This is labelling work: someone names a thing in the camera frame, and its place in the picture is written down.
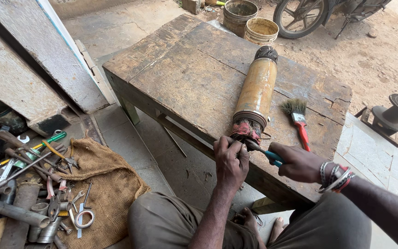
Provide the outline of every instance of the kickstand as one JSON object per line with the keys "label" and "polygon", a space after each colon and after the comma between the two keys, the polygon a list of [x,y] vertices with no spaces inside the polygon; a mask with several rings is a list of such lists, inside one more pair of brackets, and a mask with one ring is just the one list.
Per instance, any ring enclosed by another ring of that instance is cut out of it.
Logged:
{"label": "kickstand", "polygon": [[334,38],[335,40],[337,40],[337,38],[339,38],[340,34],[342,34],[343,30],[346,28],[346,25],[348,25],[348,23],[351,22],[351,18],[346,18],[345,21],[343,22],[343,26],[342,29],[340,30],[339,34],[337,34],[337,36]]}

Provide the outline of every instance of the screwdriver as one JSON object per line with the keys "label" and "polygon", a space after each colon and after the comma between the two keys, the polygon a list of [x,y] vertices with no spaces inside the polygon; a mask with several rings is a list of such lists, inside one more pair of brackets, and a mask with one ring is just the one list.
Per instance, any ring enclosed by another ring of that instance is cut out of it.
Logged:
{"label": "screwdriver", "polygon": [[277,167],[280,167],[283,163],[285,163],[285,161],[283,160],[282,157],[280,157],[279,155],[277,155],[274,152],[271,151],[264,151],[262,150],[258,144],[256,144],[255,142],[245,139],[245,144],[248,145],[251,149],[256,150],[256,151],[260,151],[262,152],[265,156],[267,156],[268,160],[270,161],[271,165],[275,165]]}
{"label": "screwdriver", "polygon": [[[47,139],[47,143],[51,143],[52,141],[57,141],[57,140],[59,140],[59,139],[61,139],[61,138],[64,138],[65,136],[67,136],[67,133],[66,133],[66,132],[58,133],[58,134],[52,136],[51,138]],[[32,149],[35,149],[35,150],[36,150],[36,149],[38,149],[38,148],[41,148],[42,146],[45,146],[45,144],[44,144],[44,143],[38,144],[38,145],[36,145],[35,147],[32,147]],[[2,165],[4,165],[4,164],[8,163],[9,160],[10,160],[10,159],[6,159],[6,160],[0,162],[0,166],[2,166]]]}

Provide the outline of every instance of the concrete floor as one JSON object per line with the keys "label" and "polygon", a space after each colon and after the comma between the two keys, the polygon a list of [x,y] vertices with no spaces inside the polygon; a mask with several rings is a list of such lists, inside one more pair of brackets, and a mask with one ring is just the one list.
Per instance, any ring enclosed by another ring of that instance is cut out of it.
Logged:
{"label": "concrete floor", "polygon": [[[173,1],[128,3],[104,11],[63,20],[74,39],[80,39],[100,67],[105,61],[151,34],[183,9]],[[167,132],[138,110],[141,122],[135,127],[117,105],[95,113],[106,144],[138,169],[153,190],[174,192],[187,203],[205,208],[216,184],[214,162],[173,134],[187,157],[175,146]],[[335,161],[353,167],[360,176],[398,195],[398,149],[348,114]],[[206,173],[213,176],[206,178]],[[250,207],[263,195],[248,184],[236,194],[232,209]],[[288,221],[291,211],[261,215],[258,229],[267,240],[276,217]],[[128,240],[110,248],[126,248]],[[373,224],[372,249],[398,246]]]}

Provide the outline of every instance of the burlap sack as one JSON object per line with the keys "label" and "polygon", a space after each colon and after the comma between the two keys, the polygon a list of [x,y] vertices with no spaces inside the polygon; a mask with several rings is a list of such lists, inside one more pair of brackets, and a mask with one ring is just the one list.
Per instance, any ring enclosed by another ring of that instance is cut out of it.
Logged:
{"label": "burlap sack", "polygon": [[[93,183],[86,206],[92,207],[95,221],[89,228],[82,229],[80,239],[76,238],[77,231],[72,225],[74,231],[70,235],[59,231],[58,236],[69,249],[105,248],[128,235],[128,209],[138,196],[149,192],[150,187],[122,156],[108,147],[91,138],[75,140],[73,146],[73,156],[80,169],[73,167],[73,175],[60,175],[77,181],[72,189],[75,196],[81,190],[87,194],[89,182]],[[84,199],[85,195],[75,202],[78,210]],[[64,222],[71,224],[70,218]]]}

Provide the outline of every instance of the blue pliers handle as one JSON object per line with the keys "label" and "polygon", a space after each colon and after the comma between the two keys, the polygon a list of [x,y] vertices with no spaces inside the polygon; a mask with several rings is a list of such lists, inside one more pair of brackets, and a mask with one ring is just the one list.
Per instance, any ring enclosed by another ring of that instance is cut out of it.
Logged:
{"label": "blue pliers handle", "polygon": [[277,167],[280,167],[285,161],[283,160],[282,157],[277,155],[274,152],[271,151],[265,151],[265,155],[267,156],[268,160],[270,161],[271,165],[275,165]]}

